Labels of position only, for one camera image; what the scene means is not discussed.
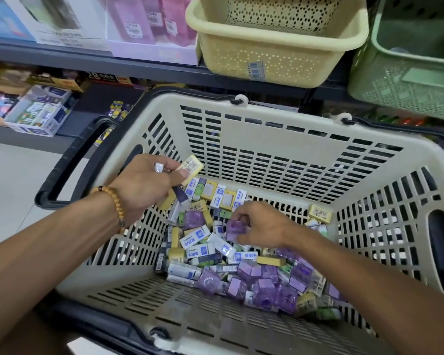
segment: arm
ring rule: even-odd
[[[444,354],[444,294],[294,223],[268,203],[246,202],[232,219],[252,226],[240,244],[300,254],[401,354]]]
[[[180,184],[187,171],[156,173],[166,157],[138,155],[109,186],[123,204],[127,226]],[[42,297],[120,229],[112,198],[94,193],[0,243],[0,340]]]

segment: white plastic shopping basket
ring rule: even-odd
[[[72,201],[112,180],[137,145],[176,160],[193,153],[205,164],[202,175],[247,190],[299,224],[310,204],[332,211],[333,241],[444,291],[443,150],[421,136],[349,119],[251,105],[243,95],[160,88],[143,96],[95,151]],[[67,204],[57,194],[109,122],[97,119],[73,143],[37,194],[39,206]],[[166,216],[150,208],[107,241],[57,287],[53,313],[135,354],[391,353],[381,336],[362,330],[370,327],[348,303],[337,304],[347,323],[330,327],[165,282],[153,265]]]

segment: bracelet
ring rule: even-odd
[[[117,192],[112,188],[106,187],[105,185],[101,185],[97,188],[94,188],[91,193],[95,192],[105,192],[112,197],[112,200],[115,203],[115,208],[117,209],[118,212],[118,218],[120,219],[120,231],[118,232],[118,234],[123,234],[126,229],[125,213],[122,206],[120,205],[120,198],[118,198]]]

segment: floor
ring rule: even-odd
[[[61,155],[0,144],[0,242],[44,218],[51,211],[34,205],[34,197]],[[87,160],[82,160],[58,199],[69,200]],[[68,345],[76,355],[112,352],[79,338]]]

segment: pile of erasers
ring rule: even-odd
[[[252,308],[313,320],[340,319],[334,302],[346,300],[302,257],[288,249],[237,244],[238,235],[249,227],[230,217],[245,201],[246,191],[231,191],[196,177],[203,165],[194,155],[181,167],[190,171],[183,188],[173,187],[158,204],[169,214],[166,240],[155,263],[157,273],[167,273],[169,282]],[[329,223],[332,214],[312,205],[309,216],[305,225],[327,235],[323,223]]]

